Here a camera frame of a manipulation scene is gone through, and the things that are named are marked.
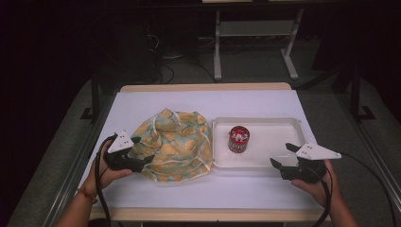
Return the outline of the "person's right hand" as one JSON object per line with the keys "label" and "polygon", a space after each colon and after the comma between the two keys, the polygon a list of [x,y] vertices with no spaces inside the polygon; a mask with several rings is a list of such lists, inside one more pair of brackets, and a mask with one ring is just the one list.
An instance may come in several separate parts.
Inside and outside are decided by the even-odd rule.
{"label": "person's right hand", "polygon": [[[343,202],[342,194],[340,192],[340,183],[331,162],[329,160],[325,160],[324,163],[327,168],[327,173],[323,177],[323,180],[327,183],[327,187],[331,192],[331,206],[337,207]],[[326,194],[321,183],[306,183],[295,179],[291,181],[291,184],[310,194],[314,201],[320,206],[326,205]]]}

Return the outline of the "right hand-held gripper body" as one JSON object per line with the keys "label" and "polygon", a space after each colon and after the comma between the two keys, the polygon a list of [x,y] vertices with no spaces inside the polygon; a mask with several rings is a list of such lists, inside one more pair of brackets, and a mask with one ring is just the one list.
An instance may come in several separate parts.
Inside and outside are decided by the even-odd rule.
{"label": "right hand-held gripper body", "polygon": [[280,173],[283,180],[298,179],[306,183],[317,183],[327,172],[324,161],[341,158],[339,152],[311,143],[303,144],[294,154],[298,164],[282,166]]}

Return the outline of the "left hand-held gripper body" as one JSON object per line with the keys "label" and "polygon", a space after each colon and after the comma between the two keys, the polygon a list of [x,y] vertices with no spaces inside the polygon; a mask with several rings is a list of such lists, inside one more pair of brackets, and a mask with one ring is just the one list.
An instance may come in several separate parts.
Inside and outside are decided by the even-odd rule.
{"label": "left hand-held gripper body", "polygon": [[103,159],[112,170],[130,169],[132,172],[141,172],[143,160],[130,157],[129,153],[134,147],[131,137],[126,131],[116,133],[112,144],[104,153]]}

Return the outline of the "person's left hand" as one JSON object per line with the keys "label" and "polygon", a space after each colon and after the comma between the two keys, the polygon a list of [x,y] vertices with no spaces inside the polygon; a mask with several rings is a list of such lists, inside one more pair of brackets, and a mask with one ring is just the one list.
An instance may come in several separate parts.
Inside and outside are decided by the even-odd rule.
{"label": "person's left hand", "polygon": [[109,186],[113,181],[128,177],[132,174],[130,169],[112,170],[105,163],[103,156],[112,144],[111,140],[108,140],[102,147],[100,152],[100,158],[94,159],[90,168],[90,172],[80,188],[93,196],[97,194],[96,191],[96,171],[98,171],[99,185],[103,189]]}

